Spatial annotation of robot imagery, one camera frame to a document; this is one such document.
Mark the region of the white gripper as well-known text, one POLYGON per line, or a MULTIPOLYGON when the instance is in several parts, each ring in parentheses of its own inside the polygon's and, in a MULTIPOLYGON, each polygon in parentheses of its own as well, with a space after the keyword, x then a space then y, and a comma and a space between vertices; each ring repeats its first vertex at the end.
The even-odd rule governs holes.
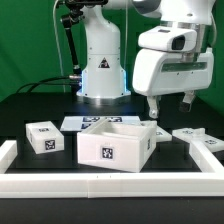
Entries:
POLYGON ((142 49, 137 54, 132 85, 134 90, 147 97, 149 116, 159 115, 158 95, 185 92, 179 110, 189 112, 195 99, 195 92, 208 88, 213 73, 212 49, 199 55, 196 62, 183 63, 180 53, 168 53, 142 49))

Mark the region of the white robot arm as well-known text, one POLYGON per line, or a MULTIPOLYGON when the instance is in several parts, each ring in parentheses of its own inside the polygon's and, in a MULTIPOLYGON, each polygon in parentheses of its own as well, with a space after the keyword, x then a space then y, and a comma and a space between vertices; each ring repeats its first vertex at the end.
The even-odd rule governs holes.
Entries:
MULTIPOLYGON (((134 62, 132 86, 147 98, 149 116, 159 114, 159 98, 180 93, 180 109, 188 111, 195 92, 212 80, 214 56, 207 43, 214 23, 216 0, 108 0, 106 8, 133 7, 160 24, 138 37, 140 51, 134 62)), ((110 100, 127 93, 125 73, 120 66, 120 31, 102 15, 98 5, 84 8, 87 34, 87 65, 82 72, 80 96, 110 100)))

